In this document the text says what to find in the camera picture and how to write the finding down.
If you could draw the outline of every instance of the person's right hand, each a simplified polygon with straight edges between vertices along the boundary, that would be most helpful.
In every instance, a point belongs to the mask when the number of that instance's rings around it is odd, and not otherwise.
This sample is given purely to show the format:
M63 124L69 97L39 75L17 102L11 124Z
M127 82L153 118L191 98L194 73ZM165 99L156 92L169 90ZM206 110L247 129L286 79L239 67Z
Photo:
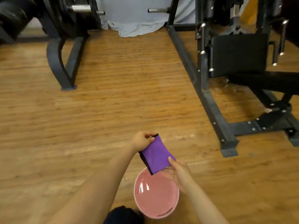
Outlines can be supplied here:
M194 183L191 171L186 163L180 160L173 160L171 157L168 158L171 166L163 171L163 175L173 180L178 188L184 193L187 192L187 186Z

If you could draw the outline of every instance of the wooden floor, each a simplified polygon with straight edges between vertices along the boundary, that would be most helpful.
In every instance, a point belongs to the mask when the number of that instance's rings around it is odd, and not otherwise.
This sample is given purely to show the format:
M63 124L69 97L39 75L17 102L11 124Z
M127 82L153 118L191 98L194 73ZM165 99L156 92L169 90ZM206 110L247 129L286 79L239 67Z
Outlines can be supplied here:
M180 36L195 60L194 33ZM283 132L264 133L239 137L239 156L223 158L165 30L133 38L121 38L115 31L93 35L75 91L60 91L47 64L46 47L39 43L0 49L0 223L46 223L88 176L142 129L159 133L170 152L188 162L196 181L230 223L299 222L299 148ZM65 60L70 49L67 43ZM287 42L279 64L268 69L299 71L298 59L299 50ZM228 122L263 112L247 88L225 86L220 79L211 82L211 92ZM299 98L292 103L299 118ZM133 185L144 168L136 155L113 207L136 208ZM168 218L147 220L198 222L183 194Z

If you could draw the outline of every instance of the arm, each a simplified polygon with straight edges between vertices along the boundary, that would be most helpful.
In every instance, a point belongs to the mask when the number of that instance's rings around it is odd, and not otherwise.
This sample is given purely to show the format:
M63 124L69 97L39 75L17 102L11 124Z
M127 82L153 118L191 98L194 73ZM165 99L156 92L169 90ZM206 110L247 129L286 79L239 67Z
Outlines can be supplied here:
M112 206L121 179L133 158L155 139L153 133L138 132L129 147L97 171L48 224L103 223Z
M164 176L172 179L192 202L198 219L202 224L229 224L217 207L193 180L188 165L169 157L170 168L163 170Z

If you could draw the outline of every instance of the purple cloth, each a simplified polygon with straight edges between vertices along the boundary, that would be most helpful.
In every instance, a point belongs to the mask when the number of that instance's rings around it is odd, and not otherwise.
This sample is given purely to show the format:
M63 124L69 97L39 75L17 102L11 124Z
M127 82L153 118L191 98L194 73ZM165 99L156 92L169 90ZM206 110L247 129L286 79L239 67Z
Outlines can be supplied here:
M146 149L141 151L146 161L140 154L141 159L144 161L151 175L158 173L159 171L170 166L168 157L171 157L174 160L176 160L174 156L167 150L160 136L155 135L154 137L155 140Z

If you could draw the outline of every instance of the exercise machine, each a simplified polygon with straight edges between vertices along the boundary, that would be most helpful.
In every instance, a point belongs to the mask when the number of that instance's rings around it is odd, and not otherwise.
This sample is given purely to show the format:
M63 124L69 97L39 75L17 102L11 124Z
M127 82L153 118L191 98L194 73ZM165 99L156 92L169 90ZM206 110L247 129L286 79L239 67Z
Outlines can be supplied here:
M36 17L50 38L49 66L61 90L76 90L75 79L89 30L101 30L96 0L0 0L0 40L13 44L28 23ZM61 52L67 39L74 40L67 64Z
M223 157L237 156L236 136L285 131L293 146L299 146L299 122L291 114L290 100L299 95L299 74L266 71L268 46L273 45L272 65L284 54L287 19L279 17L281 0L258 0L255 33L242 28L239 11L243 0L196 0L195 24L174 24L179 0L165 9L148 13L168 13L165 27L189 75L192 85L220 141ZM280 22L280 43L270 41L273 23ZM214 26L226 26L217 32ZM194 31L197 66L178 36L178 31ZM209 91L209 78L226 77L230 83L249 87L265 106L265 112L251 121L227 123ZM284 93L281 100L270 91Z

